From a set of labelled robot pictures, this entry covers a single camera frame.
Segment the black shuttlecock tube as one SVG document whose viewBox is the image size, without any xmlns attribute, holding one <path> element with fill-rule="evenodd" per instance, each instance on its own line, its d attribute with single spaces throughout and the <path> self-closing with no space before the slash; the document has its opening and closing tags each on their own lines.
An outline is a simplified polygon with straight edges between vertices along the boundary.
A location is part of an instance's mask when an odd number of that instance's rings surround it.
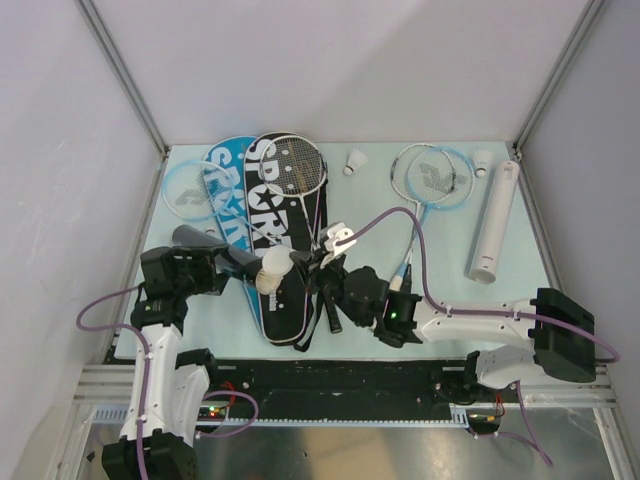
<svg viewBox="0 0 640 480">
<path fill-rule="evenodd" d="M 190 225 L 180 225 L 172 233 L 175 246 L 207 249 L 220 272 L 246 283 L 254 283 L 262 269 L 262 259 Z"/>
</svg>

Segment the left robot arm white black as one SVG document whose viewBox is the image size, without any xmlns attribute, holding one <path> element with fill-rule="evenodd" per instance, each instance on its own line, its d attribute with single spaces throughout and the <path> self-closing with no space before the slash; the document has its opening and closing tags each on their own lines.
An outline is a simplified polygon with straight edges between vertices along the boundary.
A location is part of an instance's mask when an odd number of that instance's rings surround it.
<svg viewBox="0 0 640 480">
<path fill-rule="evenodd" d="M 195 479 L 193 447 L 203 399 L 221 389 L 209 349 L 179 350 L 189 297 L 219 294 L 221 247 L 157 247 L 141 256 L 143 281 L 130 316 L 140 338 L 132 396 L 118 441 L 103 448 L 110 479 Z"/>
</svg>

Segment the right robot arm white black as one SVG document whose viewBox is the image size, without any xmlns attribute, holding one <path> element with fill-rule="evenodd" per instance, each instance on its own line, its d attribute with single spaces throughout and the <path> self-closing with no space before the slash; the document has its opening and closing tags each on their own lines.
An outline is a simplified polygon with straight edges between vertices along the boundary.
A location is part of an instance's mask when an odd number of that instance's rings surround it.
<svg viewBox="0 0 640 480">
<path fill-rule="evenodd" d="M 392 289 L 369 266 L 347 271 L 343 259 L 318 252 L 294 251 L 290 258 L 311 290 L 329 296 L 354 325 L 392 348 L 454 340 L 496 344 L 466 357 L 462 388 L 473 400 L 543 376 L 573 384 L 596 378 L 594 316 L 557 289 L 540 288 L 531 300 L 495 310 L 434 308 L 418 294 Z"/>
</svg>

